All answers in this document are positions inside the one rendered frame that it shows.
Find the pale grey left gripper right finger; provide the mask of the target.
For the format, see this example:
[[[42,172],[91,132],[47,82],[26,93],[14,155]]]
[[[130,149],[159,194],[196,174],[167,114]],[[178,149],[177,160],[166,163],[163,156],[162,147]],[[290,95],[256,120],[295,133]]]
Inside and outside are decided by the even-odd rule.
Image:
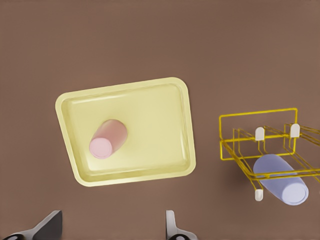
[[[198,240],[198,237],[194,233],[177,227],[173,210],[166,210],[165,220],[166,240]]]

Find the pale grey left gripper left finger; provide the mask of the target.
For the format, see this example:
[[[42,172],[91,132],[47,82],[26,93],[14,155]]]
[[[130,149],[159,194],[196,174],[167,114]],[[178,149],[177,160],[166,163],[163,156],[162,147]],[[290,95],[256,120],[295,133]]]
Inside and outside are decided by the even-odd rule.
[[[63,212],[54,210],[35,227],[12,233],[3,240],[61,240]]]

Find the pale yellow rectangular tray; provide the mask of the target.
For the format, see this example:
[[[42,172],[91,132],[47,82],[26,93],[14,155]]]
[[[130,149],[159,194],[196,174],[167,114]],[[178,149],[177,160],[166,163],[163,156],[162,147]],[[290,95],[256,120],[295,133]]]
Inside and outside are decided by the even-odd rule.
[[[73,175],[83,186],[182,177],[196,167],[188,88],[177,77],[63,93],[55,111]],[[122,122],[127,138],[98,159],[89,144],[108,120]]]

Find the pink cup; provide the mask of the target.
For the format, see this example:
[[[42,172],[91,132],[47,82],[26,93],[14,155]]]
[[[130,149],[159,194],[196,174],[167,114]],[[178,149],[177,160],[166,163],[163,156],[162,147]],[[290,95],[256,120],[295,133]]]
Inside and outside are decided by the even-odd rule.
[[[89,143],[90,153],[98,159],[106,159],[126,141],[128,131],[119,120],[110,119],[101,124]]]

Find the lavender cup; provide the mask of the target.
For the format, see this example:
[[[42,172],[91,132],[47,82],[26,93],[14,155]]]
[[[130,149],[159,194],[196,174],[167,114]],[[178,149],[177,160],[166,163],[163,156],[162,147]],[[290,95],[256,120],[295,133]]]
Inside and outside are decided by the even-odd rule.
[[[260,181],[269,192],[285,204],[297,206],[307,200],[309,189],[301,177],[291,172],[293,170],[288,162],[275,154],[263,155],[253,165],[255,174],[272,173],[271,178]]]

